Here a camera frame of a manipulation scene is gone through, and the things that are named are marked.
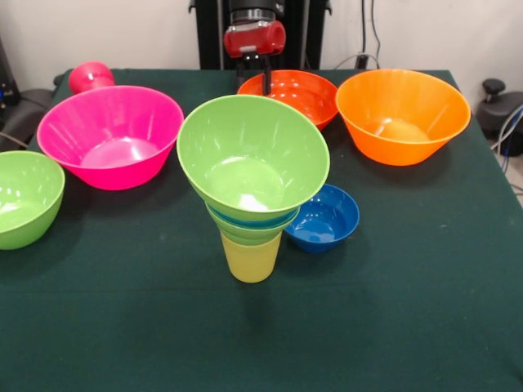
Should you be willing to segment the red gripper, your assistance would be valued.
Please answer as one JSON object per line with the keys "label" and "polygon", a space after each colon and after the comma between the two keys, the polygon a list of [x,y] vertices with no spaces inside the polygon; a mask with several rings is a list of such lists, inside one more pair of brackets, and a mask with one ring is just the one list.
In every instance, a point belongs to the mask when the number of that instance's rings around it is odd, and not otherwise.
{"label": "red gripper", "polygon": [[238,82],[245,80],[245,62],[242,58],[249,53],[263,55],[262,94],[270,94],[270,56],[279,55],[285,47],[286,32],[284,25],[278,21],[252,22],[247,24],[231,25],[224,33],[224,47],[232,59],[238,59],[236,77]]}

